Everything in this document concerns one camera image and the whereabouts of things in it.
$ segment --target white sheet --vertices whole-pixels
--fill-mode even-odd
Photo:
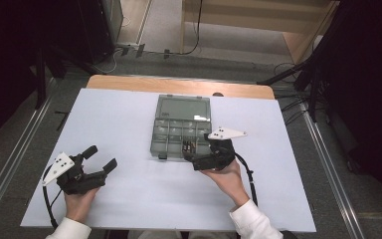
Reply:
[[[87,222],[94,228],[233,231],[228,215],[233,201],[192,164],[160,161],[150,154],[157,93],[81,90],[64,127],[50,165],[60,151],[68,155],[96,145],[85,160],[95,172],[116,158],[118,167],[100,189]],[[235,151],[254,171],[259,208],[279,229],[314,232],[315,226],[300,180],[277,101],[211,98],[212,127],[246,131],[233,139]],[[247,191],[250,186],[241,167]],[[56,183],[48,186],[50,200]],[[57,220],[65,215],[64,197],[53,207]],[[21,226],[48,227],[39,181]]]

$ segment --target person's hand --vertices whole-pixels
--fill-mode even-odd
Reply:
[[[238,207],[250,200],[241,178],[240,165],[236,159],[220,171],[209,169],[201,172],[212,178],[219,188],[234,200]]]
[[[89,215],[90,207],[95,199],[96,193],[99,188],[92,189],[86,194],[65,194],[65,202],[67,204],[67,218],[71,220],[78,221],[85,224],[86,219]]]

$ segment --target wire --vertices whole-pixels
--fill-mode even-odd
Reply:
[[[292,68],[295,66],[294,63],[280,63],[278,65],[275,66],[275,68],[273,69],[273,73],[275,74],[275,76],[277,75],[276,74],[276,69],[279,67],[279,66],[282,66],[282,65],[292,65]],[[292,70],[293,71],[293,78],[296,80],[296,76],[294,75],[294,73],[297,73],[297,71],[295,70]],[[289,82],[289,81],[285,81],[285,79],[282,79],[282,81],[286,82],[286,83],[293,83],[293,81]]]
[[[169,55],[169,56],[186,56],[190,55],[197,49],[198,43],[200,42],[200,22],[201,22],[201,9],[203,7],[203,0],[200,0],[200,10],[198,11],[198,22],[197,22],[197,41],[195,43],[194,48],[186,53],[161,53],[161,52],[151,52],[151,51],[142,51],[143,53],[149,53],[149,54],[160,54],[160,55]]]
[[[48,175],[49,170],[51,169],[52,165],[50,165],[45,170],[45,174],[43,175],[43,179],[45,179],[46,175]],[[54,217],[54,213],[52,213],[52,205],[49,203],[49,196],[48,196],[48,189],[46,186],[43,186],[43,196],[45,197],[45,203],[46,203],[46,209],[48,209],[49,217],[51,217],[51,224],[52,226],[57,229],[58,223],[57,220]]]
[[[93,66],[93,67],[96,68],[96,69],[98,69],[99,71],[101,71],[101,72],[103,72],[103,73],[111,73],[111,72],[113,72],[113,71],[116,69],[116,66],[117,66],[117,62],[116,62],[115,55],[116,55],[118,52],[122,52],[122,50],[116,51],[116,52],[114,52],[113,55],[112,55],[112,58],[113,58],[113,61],[114,61],[114,66],[113,66],[113,68],[112,68],[111,70],[109,70],[109,71],[104,71],[104,70],[98,68],[97,66]]]
[[[128,20],[128,23],[127,23],[127,24],[125,24],[125,25],[121,25],[121,27],[126,27],[126,26],[128,26],[128,25],[129,25],[129,23],[131,23],[131,20],[130,20],[129,18],[127,18],[127,17],[123,17],[123,19],[126,19],[126,20]]]
[[[285,112],[285,111],[287,111],[287,110],[293,108],[294,106],[297,106],[297,105],[299,105],[299,104],[301,104],[301,103],[306,102],[307,100],[308,100],[308,98],[298,99],[298,100],[296,100],[296,101],[290,103],[289,105],[283,107],[283,108],[281,109],[281,112]]]
[[[290,116],[287,121],[285,122],[285,125],[289,125],[290,123],[292,123],[293,121],[297,120],[298,118],[302,117],[304,113],[306,113],[307,111],[302,111],[302,112],[297,112],[295,114],[293,114],[292,116]]]
[[[244,165],[245,169],[247,170],[248,174],[248,180],[250,181],[250,187],[251,187],[251,194],[253,197],[253,201],[256,205],[259,205],[257,201],[257,193],[256,193],[256,187],[254,186],[254,179],[253,179],[253,171],[251,171],[247,165],[247,163],[244,161],[244,159],[235,152],[235,156],[238,158],[238,160]]]
[[[59,195],[61,194],[62,192],[62,189],[60,190],[60,192],[58,192],[58,195],[55,197],[55,199],[52,201],[51,203],[51,207],[54,205],[55,201],[58,199]]]

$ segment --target compartment organizer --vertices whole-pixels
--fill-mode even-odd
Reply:
[[[182,152],[210,153],[204,133],[212,131],[210,99],[160,95],[150,151],[159,159],[182,158]]]

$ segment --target table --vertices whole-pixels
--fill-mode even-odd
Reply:
[[[162,162],[149,151],[159,94],[181,92],[225,95],[210,97],[212,127],[223,123],[248,133],[234,140],[234,147],[255,171],[260,208],[280,229],[315,231],[272,89],[144,77],[93,76],[88,88],[81,90],[50,158],[49,164],[61,150],[77,154],[92,144],[97,145],[99,152],[84,162],[85,171],[101,170],[111,158],[117,158],[118,168],[99,191],[87,224],[104,229],[235,230],[228,216],[233,202],[215,183],[193,171],[189,162]],[[250,191],[246,179],[244,184]],[[51,197],[58,189],[56,183],[48,186]],[[64,213],[65,203],[60,198],[54,205],[54,214],[60,220]],[[21,225],[50,226],[41,182]]]
[[[185,22],[197,22],[200,1],[182,0],[180,46]],[[300,63],[318,35],[331,22],[337,1],[204,0],[201,23],[284,32],[294,63]]]

